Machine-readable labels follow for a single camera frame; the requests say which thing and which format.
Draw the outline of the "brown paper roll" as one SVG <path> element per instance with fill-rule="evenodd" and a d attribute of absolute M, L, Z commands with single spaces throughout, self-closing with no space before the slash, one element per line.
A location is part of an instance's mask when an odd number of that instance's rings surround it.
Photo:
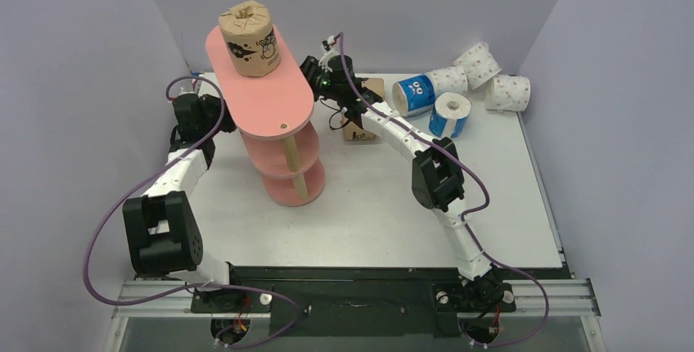
<path fill-rule="evenodd" d="M 264 4 L 249 0 L 230 7 L 219 16 L 219 29 L 238 74 L 264 77 L 279 65 L 274 23 Z"/>

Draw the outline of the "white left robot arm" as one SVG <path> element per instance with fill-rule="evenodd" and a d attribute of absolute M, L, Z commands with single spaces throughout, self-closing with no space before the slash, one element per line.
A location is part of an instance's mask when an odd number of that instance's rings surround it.
<path fill-rule="evenodd" d="M 141 277 L 216 284 L 213 302 L 233 311 L 243 303 L 244 288 L 230 280 L 228 263 L 205 251 L 190 198 L 212 164 L 214 135 L 231 133 L 236 125 L 222 100 L 209 94 L 178 96 L 173 112 L 177 123 L 169 138 L 169 168 L 122 207 L 131 264 Z"/>

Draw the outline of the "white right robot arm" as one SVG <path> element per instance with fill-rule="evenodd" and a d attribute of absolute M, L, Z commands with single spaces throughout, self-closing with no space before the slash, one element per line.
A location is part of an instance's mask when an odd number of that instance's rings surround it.
<path fill-rule="evenodd" d="M 464 203 L 464 172 L 452 140 L 435 139 L 396 114 L 355 76 L 349 57 L 333 56 L 320 64 L 307 56 L 300 70 L 315 100 L 332 100 L 349 121 L 380 137 L 412 165 L 412 194 L 431 210 L 444 230 L 456 258 L 463 301 L 473 309 L 485 307 L 500 287 L 489 278 L 493 264 L 485 255 Z"/>

